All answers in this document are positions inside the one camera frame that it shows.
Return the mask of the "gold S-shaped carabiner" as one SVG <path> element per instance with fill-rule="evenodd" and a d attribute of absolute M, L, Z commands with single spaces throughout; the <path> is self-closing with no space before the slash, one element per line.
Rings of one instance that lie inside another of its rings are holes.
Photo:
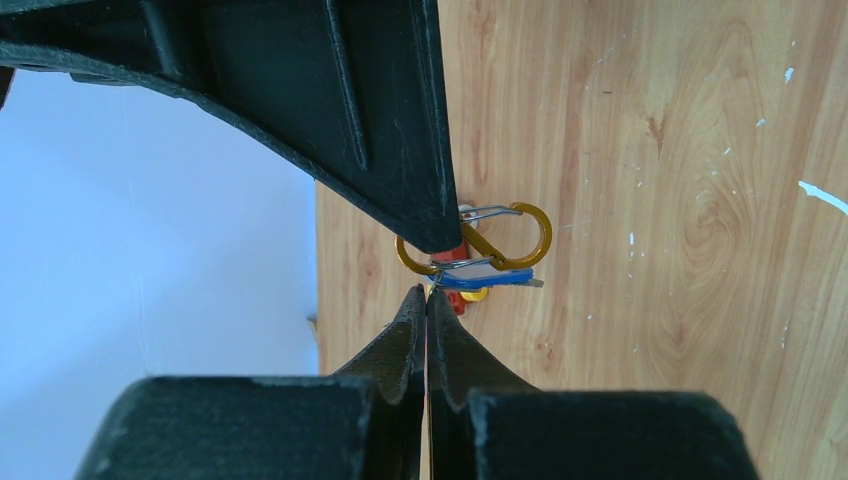
<path fill-rule="evenodd" d="M 491 267 L 497 273 L 528 269 L 548 254 L 554 228 L 548 215 L 538 206 L 527 202 L 506 205 L 459 207 L 460 245 L 467 255 L 459 259 L 439 260 L 435 254 L 424 258 L 407 248 L 401 237 L 394 241 L 399 261 L 410 271 L 421 275 L 436 275 L 463 267 Z"/>

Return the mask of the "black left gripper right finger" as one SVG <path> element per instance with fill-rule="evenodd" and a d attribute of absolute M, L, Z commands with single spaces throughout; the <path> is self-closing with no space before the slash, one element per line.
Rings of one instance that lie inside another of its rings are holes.
<path fill-rule="evenodd" d="M 545 391 L 501 363 L 447 297 L 426 306 L 435 479 L 754 479 L 735 418 L 687 391 Z"/>

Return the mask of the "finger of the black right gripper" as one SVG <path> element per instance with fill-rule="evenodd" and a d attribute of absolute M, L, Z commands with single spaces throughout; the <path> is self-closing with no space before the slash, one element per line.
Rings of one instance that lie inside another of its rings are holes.
<path fill-rule="evenodd" d="M 434 1 L 5 1 L 1 66 L 189 101 L 418 250 L 460 242 Z"/>

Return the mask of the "silver key with blue tag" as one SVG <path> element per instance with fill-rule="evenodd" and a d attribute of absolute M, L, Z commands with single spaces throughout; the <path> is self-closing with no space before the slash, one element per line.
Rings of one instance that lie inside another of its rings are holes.
<path fill-rule="evenodd" d="M 496 287 L 496 286 L 524 286 L 541 288 L 544 286 L 544 281 L 535 277 L 532 268 L 519 268 L 497 270 L 489 258 L 479 258 L 473 260 L 473 269 L 469 274 L 469 283 L 474 287 Z M 441 287 L 439 281 L 444 278 L 445 272 L 448 269 L 459 267 L 459 263 L 448 266 L 447 264 L 436 264 L 435 273 L 426 274 L 426 277 L 438 287 Z"/>

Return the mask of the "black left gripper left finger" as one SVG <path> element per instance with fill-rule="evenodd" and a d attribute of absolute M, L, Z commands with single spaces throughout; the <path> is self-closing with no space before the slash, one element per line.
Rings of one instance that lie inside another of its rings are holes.
<path fill-rule="evenodd" d="M 80 479 L 416 479 L 426 300 L 327 376 L 157 376 L 101 423 Z"/>

